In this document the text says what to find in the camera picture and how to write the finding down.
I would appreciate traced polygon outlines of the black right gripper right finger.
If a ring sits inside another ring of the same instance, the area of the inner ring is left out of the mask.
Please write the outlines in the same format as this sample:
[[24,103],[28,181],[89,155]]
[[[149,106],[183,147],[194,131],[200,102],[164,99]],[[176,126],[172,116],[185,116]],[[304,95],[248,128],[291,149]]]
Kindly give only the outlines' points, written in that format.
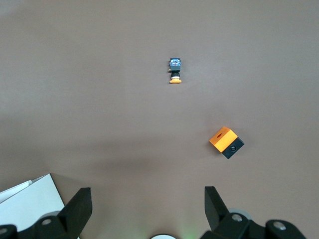
[[265,226],[241,213],[231,213],[214,186],[205,187],[205,214],[210,226],[203,239],[305,239],[292,223],[269,220]]

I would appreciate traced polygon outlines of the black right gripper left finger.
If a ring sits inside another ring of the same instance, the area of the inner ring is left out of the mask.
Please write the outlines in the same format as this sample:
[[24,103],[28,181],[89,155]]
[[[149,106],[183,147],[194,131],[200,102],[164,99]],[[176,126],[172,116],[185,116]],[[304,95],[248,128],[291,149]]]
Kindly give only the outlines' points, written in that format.
[[46,216],[17,231],[12,224],[1,225],[2,239],[76,239],[92,215],[91,188],[80,188],[56,216]]

